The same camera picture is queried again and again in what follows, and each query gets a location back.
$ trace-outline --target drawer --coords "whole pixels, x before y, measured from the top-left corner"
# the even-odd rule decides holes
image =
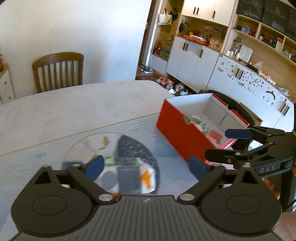
[[[13,100],[15,100],[15,95],[13,93],[12,86],[10,85],[8,87],[8,90],[6,91],[2,101],[5,104],[5,103],[8,103],[8,102],[13,101]]]
[[[5,74],[0,79],[0,97],[3,99],[8,87],[10,86],[9,72],[6,71]]]

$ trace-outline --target open cardboard box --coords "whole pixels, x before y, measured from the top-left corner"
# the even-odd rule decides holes
[[[187,115],[201,117],[202,123],[187,125],[184,120]],[[210,128],[206,135],[201,131],[204,123]],[[236,139],[228,139],[225,131],[245,129],[248,125],[238,113],[229,110],[225,102],[210,93],[165,99],[156,124],[185,161],[188,161],[191,155],[206,161],[207,149],[229,148]],[[213,133],[216,133],[216,136],[221,135],[221,138],[218,138],[218,141],[211,138]]]

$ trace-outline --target ribbed gray surface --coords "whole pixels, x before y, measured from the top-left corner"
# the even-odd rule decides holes
[[[194,206],[177,203],[172,196],[124,196],[100,207],[80,230],[55,238],[20,233],[13,241],[280,241],[274,234],[242,238],[209,226]]]

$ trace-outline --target triangular cutout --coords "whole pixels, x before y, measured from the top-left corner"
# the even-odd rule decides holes
[[[250,183],[250,184],[258,184],[257,180],[255,177],[253,177],[252,173],[250,171],[245,171],[244,172],[244,177],[242,179],[243,183]]]
[[[35,182],[36,185],[38,184],[46,184],[46,183],[51,183],[48,172],[43,172],[37,181]]]

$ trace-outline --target dining table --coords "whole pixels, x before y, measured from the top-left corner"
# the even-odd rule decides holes
[[[196,184],[187,163],[156,128],[164,99],[171,97],[153,81],[123,81],[62,88],[0,105],[0,241],[18,233],[10,208],[34,174],[43,165],[60,170],[63,161],[75,158],[76,147],[84,148],[79,153],[89,160],[91,147],[79,143],[101,133],[137,140],[154,155],[157,195],[177,197]]]

